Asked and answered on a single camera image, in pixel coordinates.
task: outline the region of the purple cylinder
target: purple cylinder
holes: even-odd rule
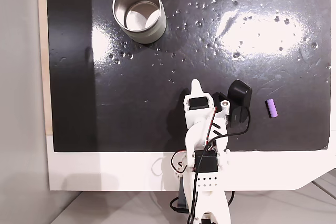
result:
[[[269,113],[271,114],[271,118],[276,118],[278,116],[278,113],[277,113],[277,109],[275,108],[273,99],[268,99],[266,102],[267,102]]]

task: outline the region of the metal mug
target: metal mug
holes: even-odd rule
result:
[[[112,9],[121,29],[138,43],[152,43],[166,29],[166,14],[161,0],[113,0]]]

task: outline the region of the black table surface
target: black table surface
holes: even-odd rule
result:
[[[120,29],[112,1],[47,0],[56,152],[184,148],[195,78],[210,94],[252,87],[250,130],[232,151],[327,148],[331,0],[162,0],[167,28],[150,45]]]

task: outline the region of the cable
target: cable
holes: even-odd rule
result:
[[[205,154],[205,152],[209,149],[209,147],[211,146],[211,144],[219,139],[219,138],[222,138],[222,137],[228,137],[228,136],[239,136],[239,135],[243,135],[245,134],[246,132],[248,132],[248,129],[249,129],[249,126],[250,126],[250,123],[251,123],[251,113],[250,113],[250,110],[248,108],[247,109],[247,113],[248,113],[248,123],[247,123],[247,127],[244,131],[242,132],[237,132],[237,133],[228,133],[228,134],[225,134],[225,135],[219,135],[219,136],[216,136],[214,137],[213,139],[211,139],[204,147],[203,151],[202,151],[202,154],[200,156],[200,159],[199,159],[199,163],[198,163],[198,166],[196,167],[196,171],[195,171],[195,179],[194,179],[194,189],[193,189],[193,200],[192,200],[192,205],[191,205],[191,213],[192,213],[192,216],[191,216],[191,223],[194,222],[194,218],[195,218],[195,215],[193,214],[194,211],[195,211],[195,207],[196,207],[196,186],[197,186],[197,177],[198,177],[198,171],[200,169],[200,164],[201,164],[201,161],[202,161],[202,158]]]
[[[232,191],[231,198],[230,198],[230,200],[229,200],[228,203],[227,203],[229,206],[231,205],[231,203],[232,203],[234,197],[235,197],[235,191]]]
[[[210,136],[210,131],[211,131],[211,126],[212,126],[212,123],[214,122],[214,118],[215,118],[215,115],[216,115],[216,111],[217,111],[217,107],[215,107],[215,109],[214,109],[214,114],[212,115],[212,118],[211,118],[211,121],[210,121],[209,130],[208,130],[208,134],[206,135],[205,144],[208,143],[209,136]]]
[[[174,198],[172,201],[170,201],[170,203],[169,203],[170,208],[171,208],[172,210],[174,210],[175,212],[179,212],[179,213],[181,213],[181,214],[189,214],[189,209],[187,209],[187,208],[180,208],[180,207],[174,207],[174,206],[173,206],[173,203],[174,203],[175,201],[177,201],[178,199],[179,199],[179,197],[176,197],[176,198]]]
[[[179,171],[175,168],[174,164],[173,164],[173,159],[174,159],[174,156],[177,154],[177,153],[180,153],[180,152],[186,152],[186,150],[179,150],[177,152],[175,152],[172,156],[172,159],[170,160],[170,165],[172,166],[172,168],[174,169],[174,171],[176,171],[177,173],[181,174],[181,173],[184,173],[184,171],[187,169],[187,165],[184,167],[184,169],[182,171]]]

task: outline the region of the black cable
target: black cable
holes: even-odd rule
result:
[[[231,205],[231,203],[232,203],[234,197],[235,197],[235,191],[232,191],[231,198],[230,198],[230,200],[229,200],[228,203],[227,203],[228,205]]]
[[[192,213],[192,216],[191,216],[191,223],[194,222],[194,218],[195,218],[195,215],[193,214],[194,211],[195,211],[195,207],[196,207],[196,186],[197,186],[197,177],[198,177],[198,171],[200,169],[200,164],[201,164],[201,161],[202,161],[202,158],[205,154],[205,152],[209,149],[209,147],[212,145],[212,143],[214,141],[216,141],[217,139],[219,138],[222,138],[222,137],[227,137],[227,136],[239,136],[239,135],[243,135],[245,134],[246,132],[248,132],[248,129],[249,129],[249,126],[250,126],[250,123],[251,123],[251,113],[250,113],[250,110],[248,108],[247,109],[247,113],[248,113],[248,123],[247,123],[247,127],[244,131],[242,132],[237,132],[237,133],[228,133],[228,134],[225,134],[225,135],[220,135],[220,136],[216,136],[214,137],[213,139],[211,139],[204,147],[203,151],[202,151],[202,154],[200,156],[200,159],[199,159],[199,163],[198,163],[198,166],[196,167],[196,170],[195,170],[195,179],[194,179],[194,189],[193,189],[193,200],[192,200],[192,204],[191,204],[191,213]]]
[[[187,208],[180,208],[180,207],[174,207],[174,206],[173,206],[173,203],[174,203],[175,201],[177,201],[178,199],[179,199],[179,197],[176,197],[176,198],[174,198],[172,201],[170,201],[170,203],[169,203],[170,208],[171,208],[173,211],[175,211],[175,212],[179,212],[179,213],[181,213],[181,214],[189,214],[189,209],[187,209]]]
[[[174,156],[179,153],[179,152],[185,152],[185,150],[179,150],[177,152],[175,152],[172,156],[172,158],[170,159],[170,165],[172,166],[172,168],[174,169],[174,171],[176,171],[177,173],[181,174],[181,173],[184,173],[184,171],[187,169],[187,165],[184,167],[184,169],[182,171],[179,171],[175,168],[174,164],[173,164],[173,159],[174,159]]]

